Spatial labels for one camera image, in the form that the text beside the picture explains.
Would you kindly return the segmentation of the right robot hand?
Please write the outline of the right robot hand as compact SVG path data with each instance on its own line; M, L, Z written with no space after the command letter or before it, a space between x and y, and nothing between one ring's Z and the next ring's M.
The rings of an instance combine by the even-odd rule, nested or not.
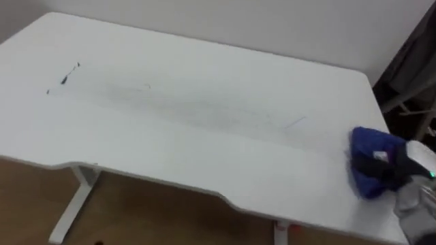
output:
M351 172L358 192L373 199L385 191L399 190L414 176L435 179L435 152L417 141L356 150Z

